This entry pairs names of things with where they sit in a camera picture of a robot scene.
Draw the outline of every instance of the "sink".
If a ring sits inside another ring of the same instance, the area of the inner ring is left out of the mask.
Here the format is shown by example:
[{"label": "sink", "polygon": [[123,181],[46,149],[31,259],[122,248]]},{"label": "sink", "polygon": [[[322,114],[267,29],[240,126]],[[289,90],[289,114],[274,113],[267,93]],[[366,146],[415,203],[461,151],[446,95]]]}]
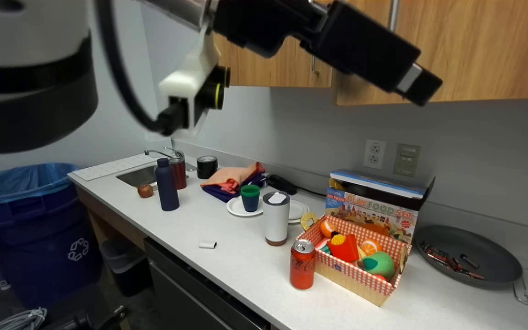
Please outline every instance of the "sink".
[{"label": "sink", "polygon": [[154,173],[155,169],[156,166],[144,167],[143,169],[119,175],[117,178],[132,187],[139,187],[143,184],[156,182],[156,174]]}]

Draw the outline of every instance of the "white countertop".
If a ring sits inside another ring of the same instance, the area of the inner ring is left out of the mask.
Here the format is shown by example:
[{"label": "white countertop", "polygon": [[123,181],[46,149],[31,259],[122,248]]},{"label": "white countertop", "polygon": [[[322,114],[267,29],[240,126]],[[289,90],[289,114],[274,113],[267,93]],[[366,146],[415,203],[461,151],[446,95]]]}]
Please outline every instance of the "white countertop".
[{"label": "white countertop", "polygon": [[[69,177],[134,226],[201,272],[235,298],[282,330],[429,330],[527,329],[528,306],[512,289],[488,291],[456,282],[412,253],[398,289],[377,307],[315,274],[308,290],[289,282],[289,249],[264,240],[262,216],[239,218],[199,187],[196,172],[178,193],[180,208],[165,212],[156,193],[140,198],[135,188],[115,175],[84,181]],[[265,188],[264,192],[273,191]],[[325,199],[299,193],[291,198],[322,215]],[[289,227],[289,238],[302,232]],[[201,240],[217,241],[216,249],[199,249]]]}]

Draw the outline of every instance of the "white plate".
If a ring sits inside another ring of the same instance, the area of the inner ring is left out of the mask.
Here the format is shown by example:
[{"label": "white plate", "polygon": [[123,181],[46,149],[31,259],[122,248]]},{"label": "white plate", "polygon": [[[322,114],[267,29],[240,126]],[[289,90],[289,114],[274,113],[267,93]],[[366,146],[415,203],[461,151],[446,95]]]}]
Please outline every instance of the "white plate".
[{"label": "white plate", "polygon": [[291,200],[291,210],[289,211],[289,224],[300,223],[302,215],[309,212],[308,206],[300,201]]},{"label": "white plate", "polygon": [[262,212],[264,212],[264,201],[262,200],[262,196],[260,196],[256,211],[248,212],[243,208],[242,197],[239,196],[228,201],[227,209],[229,213],[236,215],[237,217],[252,217],[254,215],[260,215]]}]

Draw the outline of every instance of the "gray tray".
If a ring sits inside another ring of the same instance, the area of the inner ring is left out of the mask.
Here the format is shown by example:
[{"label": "gray tray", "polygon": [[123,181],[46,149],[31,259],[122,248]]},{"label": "gray tray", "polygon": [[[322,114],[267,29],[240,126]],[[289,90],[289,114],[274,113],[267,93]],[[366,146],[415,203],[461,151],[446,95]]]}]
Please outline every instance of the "gray tray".
[{"label": "gray tray", "polygon": [[[444,225],[434,225],[421,228],[414,236],[415,248],[430,265],[465,284],[487,289],[501,289],[510,287],[514,281],[523,275],[523,268],[519,261],[509,251],[488,238],[473,232]],[[420,245],[423,241],[446,251],[450,258],[457,258],[464,269],[484,276],[484,280],[459,274],[437,263],[421,249]],[[461,254],[467,255],[479,267],[470,266],[460,258]]]}]

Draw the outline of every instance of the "green cup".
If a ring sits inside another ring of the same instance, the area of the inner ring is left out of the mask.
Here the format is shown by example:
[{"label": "green cup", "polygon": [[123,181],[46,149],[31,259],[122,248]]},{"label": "green cup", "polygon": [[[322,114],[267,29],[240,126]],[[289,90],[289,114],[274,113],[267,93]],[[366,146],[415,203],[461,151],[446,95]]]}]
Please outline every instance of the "green cup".
[{"label": "green cup", "polygon": [[258,202],[260,202],[260,187],[254,184],[247,184],[239,192],[242,195],[242,203],[245,211],[256,211],[258,209]]}]

